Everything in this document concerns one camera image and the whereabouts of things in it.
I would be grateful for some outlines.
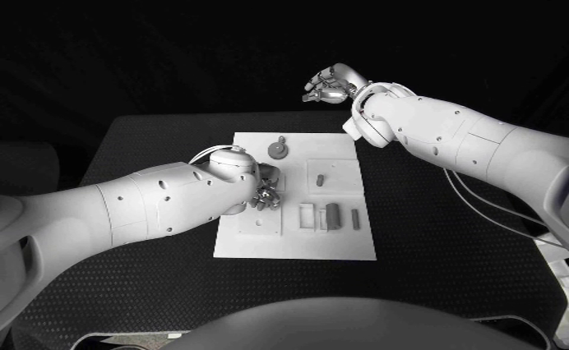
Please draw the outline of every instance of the textured tabletop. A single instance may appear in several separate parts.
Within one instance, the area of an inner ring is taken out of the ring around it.
[[[83,184],[188,162],[232,144],[237,131],[343,132],[347,119],[344,112],[120,117]],[[442,169],[398,142],[377,149],[359,140],[356,147],[377,261],[214,259],[214,221],[77,264],[16,320],[16,349],[70,348],[90,333],[187,331],[252,306],[323,296],[385,298],[467,318],[518,315],[554,336],[567,297],[533,241],[467,208]],[[509,205],[494,187],[473,179],[468,185]],[[480,209],[522,228],[499,210]]]

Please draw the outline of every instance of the wire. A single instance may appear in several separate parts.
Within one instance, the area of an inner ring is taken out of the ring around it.
[[[206,149],[201,153],[198,153],[195,155],[195,157],[190,160],[190,163],[194,163],[206,155],[208,155],[210,153],[214,153],[214,151],[221,150],[221,149],[234,148],[234,147],[239,147],[239,146],[234,146],[234,145],[219,145],[219,146],[210,147],[208,149]]]
[[[529,237],[531,239],[533,239],[535,241],[541,241],[544,243],[548,243],[552,246],[561,247],[562,249],[565,249],[565,247],[562,245],[559,245],[558,243],[549,242],[545,239],[539,238],[539,237],[533,237],[532,235],[528,235],[526,233],[523,233],[522,231],[519,231],[518,229],[513,229],[510,227],[507,227],[505,224],[499,223],[496,220],[493,220],[483,212],[480,212],[480,210],[471,205],[471,203],[467,201],[467,198],[463,196],[463,194],[460,193],[460,190],[457,189],[457,186],[454,185],[454,181],[451,180],[451,177],[448,176],[448,170],[447,168],[444,168],[445,170],[445,175],[447,175],[447,179],[448,182],[451,183],[451,187],[454,188],[454,192],[457,192],[457,195],[460,196],[460,198],[463,199],[463,201],[466,202],[466,204],[471,207],[471,209],[496,225],[499,225],[499,227],[503,227],[505,229],[507,229],[509,231],[512,231],[513,233],[518,233],[519,235],[522,235],[523,237]]]
[[[526,216],[525,214],[516,212],[515,210],[510,210],[510,209],[506,208],[505,206],[496,205],[490,200],[486,200],[486,199],[484,199],[484,198],[483,198],[483,197],[467,187],[467,184],[463,182],[463,179],[460,178],[460,174],[458,174],[455,171],[453,171],[453,172],[454,172],[454,176],[460,179],[460,184],[466,187],[467,191],[468,191],[483,202],[486,202],[487,204],[490,204],[490,206],[493,206],[494,208],[499,208],[499,209],[505,210],[507,213],[516,214],[518,216],[523,217],[525,219],[533,221],[536,224],[541,224],[541,225],[544,225],[545,227],[548,227],[546,224],[542,223],[539,220],[536,220],[533,217]]]

